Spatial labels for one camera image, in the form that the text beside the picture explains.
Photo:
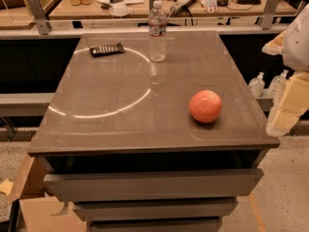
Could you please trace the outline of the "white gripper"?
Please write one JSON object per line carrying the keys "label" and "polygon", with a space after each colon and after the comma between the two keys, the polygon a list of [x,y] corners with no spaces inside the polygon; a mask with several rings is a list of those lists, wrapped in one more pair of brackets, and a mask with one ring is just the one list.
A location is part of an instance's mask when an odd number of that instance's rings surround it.
{"label": "white gripper", "polygon": [[284,64],[295,72],[278,85],[270,109],[266,133],[270,136],[287,134],[309,109],[309,4],[307,4],[287,31],[266,43],[262,52],[283,55]]}

